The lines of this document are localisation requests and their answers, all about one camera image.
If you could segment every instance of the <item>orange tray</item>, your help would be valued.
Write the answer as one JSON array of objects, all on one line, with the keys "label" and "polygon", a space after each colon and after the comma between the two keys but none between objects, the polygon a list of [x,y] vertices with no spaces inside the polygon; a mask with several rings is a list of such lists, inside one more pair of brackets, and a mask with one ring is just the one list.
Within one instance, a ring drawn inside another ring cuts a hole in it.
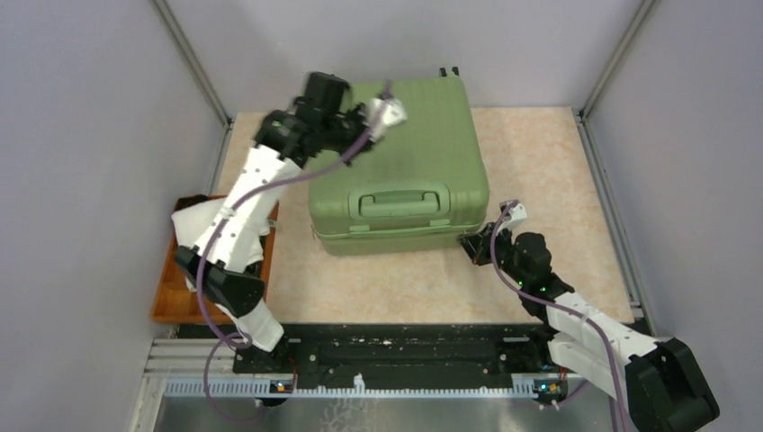
[{"label": "orange tray", "polygon": [[[212,196],[210,199],[222,198],[222,196]],[[175,205],[175,210],[183,208],[181,198]],[[278,216],[278,206],[273,208],[270,219],[275,220]],[[265,240],[265,250],[263,251],[263,265],[260,278],[265,281],[270,275],[271,257],[273,256],[274,229]],[[185,275],[175,264],[173,255],[177,249],[177,238],[172,236],[169,249],[167,250],[165,266],[162,270],[162,277],[159,279],[157,296],[154,298],[154,306],[151,308],[151,319],[157,322],[167,324],[204,324],[204,317],[199,310],[199,303],[196,300],[196,292],[188,291],[185,286]],[[230,318],[222,313],[214,304],[204,300],[212,320],[215,324],[230,324]]]}]

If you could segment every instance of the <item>gray wall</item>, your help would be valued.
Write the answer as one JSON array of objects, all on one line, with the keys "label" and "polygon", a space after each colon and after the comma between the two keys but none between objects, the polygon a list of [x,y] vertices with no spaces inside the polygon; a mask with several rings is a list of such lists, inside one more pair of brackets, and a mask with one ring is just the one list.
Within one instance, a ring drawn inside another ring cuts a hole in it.
[{"label": "gray wall", "polygon": [[146,1],[0,5],[2,430],[123,430],[221,128]]},{"label": "gray wall", "polygon": [[305,72],[433,77],[473,105],[580,107],[641,0],[173,0],[232,113],[284,107]]},{"label": "gray wall", "polygon": [[763,2],[662,2],[593,122],[661,331],[760,430]]}]

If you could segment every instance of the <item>suitcase handle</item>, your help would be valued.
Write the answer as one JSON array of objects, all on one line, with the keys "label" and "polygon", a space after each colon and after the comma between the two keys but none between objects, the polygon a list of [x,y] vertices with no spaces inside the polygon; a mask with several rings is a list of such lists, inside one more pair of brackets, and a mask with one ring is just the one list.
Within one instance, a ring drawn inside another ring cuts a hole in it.
[{"label": "suitcase handle", "polygon": [[450,197],[447,186],[439,182],[387,182],[352,190],[348,204],[353,221],[420,221],[446,217]]},{"label": "suitcase handle", "polygon": [[378,193],[360,199],[360,215],[365,218],[421,216],[439,210],[440,200],[435,192]]}]

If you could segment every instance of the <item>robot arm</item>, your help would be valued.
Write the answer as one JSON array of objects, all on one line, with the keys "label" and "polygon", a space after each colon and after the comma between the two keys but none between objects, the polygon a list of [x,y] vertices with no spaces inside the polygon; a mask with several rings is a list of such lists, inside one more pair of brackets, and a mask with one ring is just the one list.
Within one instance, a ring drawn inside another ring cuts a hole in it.
[{"label": "robot arm", "polygon": [[388,93],[340,112],[349,89],[340,78],[313,72],[304,94],[294,100],[292,112],[273,111],[265,116],[220,211],[193,247],[179,247],[175,252],[175,262],[194,286],[199,285],[196,275],[205,259],[204,296],[254,346],[267,352],[281,340],[283,328],[262,301],[265,283],[245,270],[253,264],[253,255],[255,262],[262,260],[259,237],[267,233],[267,217],[286,184],[321,150],[341,153],[365,140],[369,144],[361,151],[367,150],[387,128],[406,120],[402,103]]},{"label": "robot arm", "polygon": [[[525,207],[505,202],[502,210],[508,218],[500,222],[495,234],[498,266],[516,281],[520,292],[552,303],[520,296],[525,310],[552,329],[545,341],[552,363],[575,371],[616,398],[605,346],[609,344],[616,379],[624,389],[624,406],[643,432],[693,432],[718,417],[718,404],[686,344],[676,338],[660,341],[638,333],[589,304],[552,271],[552,256],[543,235],[525,232],[512,244],[511,231],[526,219]],[[490,223],[482,232],[461,239],[473,264],[492,262],[489,242],[495,228]],[[591,323],[603,330],[606,340]]]}]

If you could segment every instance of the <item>purple cable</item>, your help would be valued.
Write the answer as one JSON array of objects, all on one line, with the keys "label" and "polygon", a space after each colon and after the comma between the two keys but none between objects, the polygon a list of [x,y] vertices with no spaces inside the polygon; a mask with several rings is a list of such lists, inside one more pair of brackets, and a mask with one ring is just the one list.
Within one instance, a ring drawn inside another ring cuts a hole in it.
[{"label": "purple cable", "polygon": [[[389,99],[389,97],[387,96],[391,96],[391,88],[392,88],[392,82],[387,81],[382,93],[386,97],[386,99],[384,99],[385,101]],[[369,124],[369,127],[366,128],[363,131],[363,133],[361,133],[361,135],[355,140],[355,142],[353,142],[350,148],[348,148],[345,151],[345,153],[343,153],[342,156],[338,160],[336,160],[334,163],[314,173],[298,175],[296,177],[287,178],[284,180],[277,180],[270,184],[264,184],[262,186],[256,187],[255,189],[252,189],[251,191],[241,196],[241,198],[239,198],[238,201],[234,202],[233,205],[230,206],[230,209],[232,211],[237,210],[239,207],[241,207],[243,203],[249,201],[250,199],[252,199],[252,197],[256,196],[257,194],[260,194],[261,192],[273,189],[278,186],[290,185],[293,183],[311,180],[315,177],[323,176],[324,174],[341,167],[345,162],[349,161],[350,159],[352,159],[353,156],[355,156],[358,152],[360,152],[360,150],[365,145],[366,141],[371,137],[371,129],[376,127],[376,124],[382,119],[382,114],[384,112],[385,105],[386,105],[386,102],[385,104],[382,105],[381,109],[376,113],[372,122]],[[204,267],[207,264],[207,257],[209,256],[212,248],[214,247],[214,244],[217,241],[218,236],[223,231],[223,229],[225,229],[225,226],[227,224],[228,224],[228,219],[223,218],[220,221],[220,223],[217,225],[217,227],[215,227],[215,230],[212,232],[210,240],[207,242],[207,245],[204,247],[204,250],[202,252],[202,259],[199,261],[199,268],[196,269],[196,301],[199,303],[199,309],[202,312],[204,320],[207,322],[207,326],[209,326],[209,328],[212,330],[212,333],[214,333],[215,336],[217,336],[223,343],[225,343],[231,348],[248,348],[252,346],[251,337],[249,335],[241,335],[241,337],[244,338],[244,343],[239,344],[238,342],[233,341],[232,338],[225,336],[220,331],[220,328],[218,328],[217,325],[214,323],[214,321],[212,321],[210,313],[207,311],[207,306],[206,304],[204,304],[204,295],[203,295],[203,289],[202,289]]]},{"label": "purple cable", "polygon": [[617,412],[615,410],[615,400],[609,399],[609,417],[612,418],[612,431],[617,432]]},{"label": "purple cable", "polygon": [[[519,204],[518,201],[510,202],[509,204],[504,207],[503,211],[501,212],[500,216],[498,216],[498,220],[496,220],[495,227],[499,227],[501,222],[506,218],[506,215],[516,207],[516,205]],[[494,229],[492,234],[490,235],[490,257],[493,262],[493,268],[496,270],[496,274],[498,275],[498,278],[508,287],[509,290],[513,291],[515,294],[519,295],[520,297],[523,297],[531,302],[536,302],[538,304],[542,304],[543,306],[547,308],[554,308],[559,311],[567,312],[570,315],[583,319],[583,314],[578,312],[577,310],[568,308],[567,306],[563,306],[560,304],[556,304],[552,301],[547,301],[544,299],[541,299],[540,297],[535,297],[532,294],[528,294],[527,292],[524,292],[520,290],[519,288],[516,288],[512,283],[508,281],[508,279],[504,276],[503,272],[500,269],[500,266],[498,265],[498,260],[496,259],[496,236],[498,235],[498,230]],[[615,351],[612,349],[612,346],[609,344],[609,338],[606,337],[606,333],[604,332],[604,329],[601,328],[595,321],[586,320],[587,324],[589,324],[596,333],[601,337],[601,340],[604,341],[604,348],[606,351],[606,358],[609,362],[609,370],[612,374],[613,382],[615,384],[615,396],[617,397],[617,408],[620,411],[620,417],[622,418],[623,423],[623,432],[630,432],[631,428],[630,425],[627,424],[625,421],[628,417],[628,410],[625,408],[624,403],[624,396],[623,396],[623,386],[620,385],[620,378],[619,374],[617,373],[617,362],[615,361]]]},{"label": "purple cable", "polygon": [[[238,332],[230,333],[227,335],[227,338],[240,338],[240,335]],[[215,410],[215,412],[218,413],[218,415],[228,421],[231,421],[233,423],[238,423],[242,425],[247,425],[251,423],[256,423],[262,419],[262,417],[265,414],[265,408],[263,408],[262,405],[257,407],[257,412],[252,417],[247,418],[235,418],[231,417],[228,414],[225,413],[220,407],[217,406],[217,402],[214,401],[214,398],[212,398],[212,393],[210,389],[210,367],[212,364],[212,358],[214,358],[215,353],[217,352],[220,347],[222,347],[222,344],[225,343],[225,340],[220,339],[217,341],[217,344],[212,348],[212,351],[210,351],[210,354],[207,355],[207,361],[204,363],[204,373],[202,375],[202,383],[204,385],[204,396],[206,396],[207,401],[210,403],[210,406],[212,406],[212,409]]]}]

